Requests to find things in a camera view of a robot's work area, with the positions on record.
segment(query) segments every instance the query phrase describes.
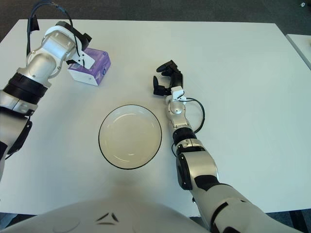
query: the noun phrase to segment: black triangle logo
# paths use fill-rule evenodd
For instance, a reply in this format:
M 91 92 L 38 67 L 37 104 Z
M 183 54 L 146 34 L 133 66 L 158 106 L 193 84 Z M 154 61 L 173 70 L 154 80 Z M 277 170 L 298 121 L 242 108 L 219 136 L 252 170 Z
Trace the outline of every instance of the black triangle logo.
M 119 220 L 114 213 L 107 213 L 96 220 L 97 225 L 116 225 Z

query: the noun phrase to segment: black connector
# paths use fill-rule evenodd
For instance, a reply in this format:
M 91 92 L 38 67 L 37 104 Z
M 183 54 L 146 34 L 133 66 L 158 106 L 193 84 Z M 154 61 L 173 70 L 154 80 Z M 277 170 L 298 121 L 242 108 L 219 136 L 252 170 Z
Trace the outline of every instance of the black connector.
M 44 85 L 27 78 L 26 76 L 16 73 L 9 80 L 9 83 L 3 91 L 20 100 L 37 104 L 44 96 L 47 88 Z

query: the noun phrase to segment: silver metal joint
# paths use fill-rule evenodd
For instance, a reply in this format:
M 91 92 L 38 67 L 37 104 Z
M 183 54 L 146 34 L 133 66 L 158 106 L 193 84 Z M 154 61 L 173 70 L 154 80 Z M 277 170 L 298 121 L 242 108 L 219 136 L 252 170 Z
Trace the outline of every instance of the silver metal joint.
M 0 90 L 0 107 L 10 109 L 14 112 L 26 114 L 30 112 L 30 116 L 35 112 L 38 105 L 20 100 L 10 94 Z

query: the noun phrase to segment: white bowl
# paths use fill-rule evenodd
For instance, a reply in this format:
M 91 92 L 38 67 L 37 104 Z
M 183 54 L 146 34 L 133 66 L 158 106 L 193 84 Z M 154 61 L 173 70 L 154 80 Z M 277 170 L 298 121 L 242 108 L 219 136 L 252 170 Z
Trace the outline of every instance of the white bowl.
M 162 130 L 156 116 L 139 105 L 121 106 L 104 119 L 99 146 L 105 159 L 122 169 L 135 169 L 157 153 Z

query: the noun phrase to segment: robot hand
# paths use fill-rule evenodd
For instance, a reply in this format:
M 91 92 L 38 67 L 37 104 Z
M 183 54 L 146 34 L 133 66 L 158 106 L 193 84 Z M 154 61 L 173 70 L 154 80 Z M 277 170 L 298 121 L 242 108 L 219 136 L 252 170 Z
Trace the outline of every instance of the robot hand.
M 62 63 L 77 62 L 91 68 L 94 59 L 83 50 L 91 37 L 82 35 L 66 22 L 49 28 L 41 46 L 27 55 L 26 67 L 17 69 L 7 86 L 0 90 L 0 180 L 5 156 L 18 151 L 32 127 L 30 116 L 51 86 L 50 78 L 61 70 Z
M 157 72 L 161 71 L 171 76 L 170 87 L 158 86 L 154 77 L 154 94 L 168 95 L 167 117 L 175 145 L 178 183 L 193 195 L 207 228 L 212 233 L 299 232 L 268 217 L 233 187 L 218 181 L 215 161 L 195 135 L 203 124 L 193 131 L 186 119 L 182 74 L 173 61 L 160 66 Z

